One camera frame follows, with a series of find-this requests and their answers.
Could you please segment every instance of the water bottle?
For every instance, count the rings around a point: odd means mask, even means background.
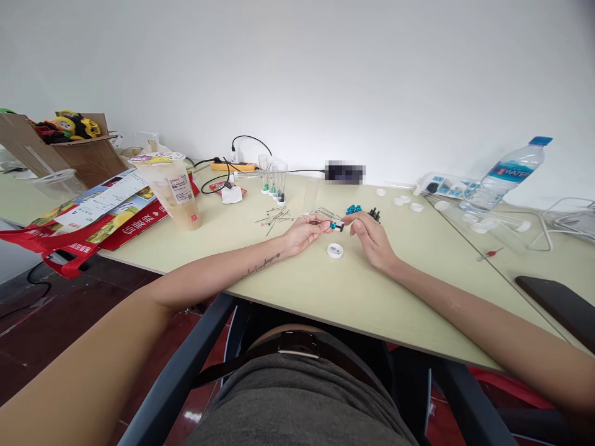
[[[465,191],[461,209],[465,212],[489,212],[502,201],[504,195],[521,184],[544,162],[544,147],[552,141],[536,136],[529,145],[505,155],[483,178],[477,189]]]

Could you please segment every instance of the chair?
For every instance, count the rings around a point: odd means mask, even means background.
[[[155,381],[120,446],[163,445],[193,388],[194,378],[234,310],[225,359],[239,354],[249,305],[229,294],[217,297]],[[464,365],[406,348],[395,350],[390,357],[394,373],[392,397],[420,445],[430,445],[425,432],[430,389],[435,382],[444,392],[468,445],[517,446],[505,422]]]

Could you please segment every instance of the table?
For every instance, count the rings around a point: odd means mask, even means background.
[[[518,235],[504,227],[489,231],[487,234],[478,234],[470,230],[468,225],[461,224],[460,218],[450,211],[447,211],[444,216],[477,249],[478,253],[504,247],[496,256],[486,259],[486,262],[490,263],[562,337],[592,355],[566,328],[526,294],[514,279],[517,276],[530,276],[557,281],[595,306],[595,245],[571,235],[554,232],[550,233],[552,251],[528,250],[525,246],[541,232],[539,218],[536,216],[540,211],[516,208],[507,204],[499,205],[496,211],[515,219],[527,220],[531,222],[531,228]],[[537,248],[546,246],[543,236],[535,244]]]
[[[218,173],[201,171],[203,183]],[[24,180],[0,178],[0,217],[25,225],[56,206],[46,202]],[[301,212],[307,178],[288,176],[286,191],[291,215]],[[203,225],[179,232],[165,219],[115,252],[101,255],[158,273],[167,273],[197,258],[266,240],[268,227],[254,223],[275,202],[260,193],[257,179],[238,185],[249,193],[237,204],[223,205],[218,195],[199,195]],[[397,207],[392,198],[402,190],[375,194],[373,186],[328,185],[320,182],[317,206],[338,214],[351,204],[364,210],[377,207],[396,254],[417,268],[480,296],[527,321],[562,337],[534,306],[488,262],[477,262],[476,249],[423,198],[422,212]],[[281,235],[291,222],[275,225],[269,237]],[[339,260],[326,254],[329,243],[345,253]],[[297,257],[273,265],[228,293],[325,321],[411,348],[487,369],[501,370],[479,347],[402,286],[372,268],[359,240],[348,233],[327,235]]]

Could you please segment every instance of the hand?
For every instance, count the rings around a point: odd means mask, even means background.
[[[331,219],[313,214],[308,219],[298,217],[293,225],[281,237],[286,242],[286,253],[289,257],[300,254],[310,243],[320,237],[321,234],[331,234]]]
[[[365,212],[356,212],[343,217],[341,221],[345,222],[346,226],[351,224],[350,235],[358,235],[361,246],[372,266],[389,274],[395,264],[400,262],[390,247],[386,231],[370,215]]]

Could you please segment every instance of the cardboard box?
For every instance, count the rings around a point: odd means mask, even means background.
[[[25,115],[0,113],[0,144],[38,177],[66,168],[88,188],[97,186],[127,169],[113,150],[103,113],[82,113],[101,130],[97,138],[45,144]]]

